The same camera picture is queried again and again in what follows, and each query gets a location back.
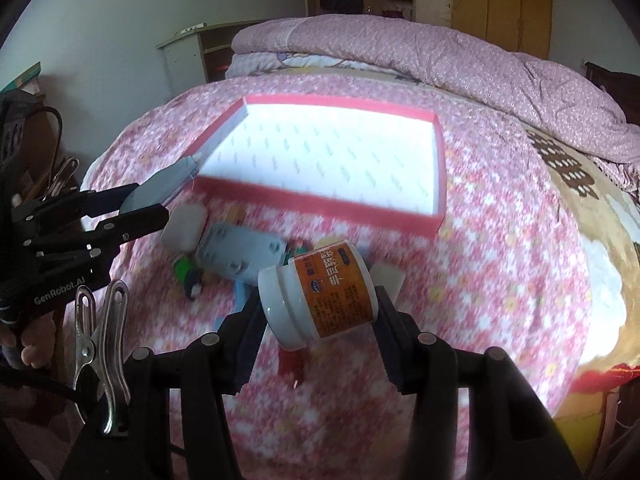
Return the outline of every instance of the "white sponge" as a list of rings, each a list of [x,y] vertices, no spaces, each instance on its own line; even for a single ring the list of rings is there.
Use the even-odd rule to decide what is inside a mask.
[[[180,204],[169,216],[162,236],[162,245],[172,253],[190,254],[195,252],[202,230],[207,223],[207,208],[202,204]]]
[[[395,303],[406,277],[404,270],[389,264],[376,263],[369,269],[369,274],[373,284],[384,286],[389,299]]]

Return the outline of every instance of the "open box lid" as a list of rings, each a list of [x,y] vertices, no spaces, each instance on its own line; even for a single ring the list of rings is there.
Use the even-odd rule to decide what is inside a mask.
[[[196,188],[222,198],[428,237],[446,209],[440,125],[428,110],[332,96],[249,95],[188,148]]]

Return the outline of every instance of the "black cable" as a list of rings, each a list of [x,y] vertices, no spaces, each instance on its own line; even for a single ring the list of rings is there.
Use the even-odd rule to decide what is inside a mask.
[[[0,172],[0,281],[7,279],[12,269],[14,225],[11,219],[11,189]]]
[[[80,392],[60,384],[48,377],[37,374],[32,370],[15,370],[7,366],[0,366],[0,384],[10,388],[19,388],[20,386],[30,386],[37,390],[50,392],[63,399],[70,400],[80,406],[90,404],[89,399]]]
[[[53,172],[56,169],[56,159],[58,158],[58,152],[60,151],[60,142],[62,142],[62,116],[60,115],[60,112],[57,111],[54,107],[41,106],[40,108],[36,108],[33,112],[31,112],[27,116],[27,118],[41,112],[48,112],[50,114],[53,114],[58,120],[58,139],[56,140],[56,149],[53,152],[53,160],[51,161],[51,168],[49,170],[49,177],[47,179],[47,187],[49,187],[51,185],[51,181],[53,180]]]
[[[169,443],[169,451],[171,451],[172,453],[175,453],[176,455],[180,455],[180,456],[187,456],[187,452],[181,448],[180,446],[176,446],[175,444]]]

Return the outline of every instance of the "pink quilt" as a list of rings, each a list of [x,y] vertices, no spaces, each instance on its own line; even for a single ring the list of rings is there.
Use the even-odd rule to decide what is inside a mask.
[[[392,55],[382,43],[376,45]],[[101,190],[143,182],[175,162],[237,99],[287,92],[363,97],[436,112],[446,147],[446,218],[435,240],[371,228],[365,221],[302,216],[294,205],[273,210],[247,204],[244,224],[310,242],[343,235],[366,248],[372,261],[402,267],[407,279],[399,310],[456,348],[482,352],[502,346],[554,412],[588,332],[589,279],[574,219],[520,122],[503,112],[427,86],[351,76],[235,78],[191,89],[133,122],[84,185]],[[220,218],[229,206],[191,191],[174,205],[183,201],[207,203],[210,218]],[[111,273],[131,291],[126,355],[142,345],[155,352],[183,348],[233,308],[228,282],[206,287],[194,303],[185,300],[158,234],[124,246]],[[71,310],[65,336],[72,352]],[[396,478],[414,400],[401,397],[387,381],[372,331],[312,346],[305,375],[295,390],[278,375],[278,347],[267,330],[251,382],[237,397],[225,399],[243,475],[249,480]],[[459,476],[468,440],[464,397],[460,406]],[[177,399],[172,417],[179,419]],[[178,431],[174,442],[180,442]]]

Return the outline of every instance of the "pink bed sheet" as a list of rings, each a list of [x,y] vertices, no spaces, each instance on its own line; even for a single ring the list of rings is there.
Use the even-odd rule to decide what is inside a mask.
[[[226,107],[252,93],[364,97],[437,113],[448,179],[446,218],[435,240],[371,228],[365,221],[301,216],[294,205],[246,205],[245,224],[288,239],[344,235],[366,248],[372,261],[402,267],[407,279],[399,310],[456,348],[502,346],[554,412],[584,347],[590,286],[577,225],[523,127],[507,114],[454,101],[427,86],[335,75],[236,78],[191,89],[133,122],[85,187],[143,182],[175,162]],[[188,190],[175,203],[193,200],[207,203],[211,218],[220,218],[229,205]],[[111,273],[131,291],[126,355],[137,346],[155,352],[183,348],[233,308],[228,282],[206,287],[194,303],[185,300],[158,234],[125,245]],[[72,352],[70,309],[65,337]],[[306,380],[295,390],[289,384],[278,375],[277,344],[267,331],[251,382],[225,399],[246,478],[397,476],[414,400],[387,381],[371,330],[314,345]],[[467,414],[463,397],[458,476],[465,469]],[[179,418],[175,399],[172,417]],[[177,433],[174,438],[179,442]]]
[[[507,52],[451,28],[368,15],[254,25],[236,35],[233,49],[357,60],[474,99],[591,155],[640,203],[640,126],[627,124],[606,92],[560,64]]]

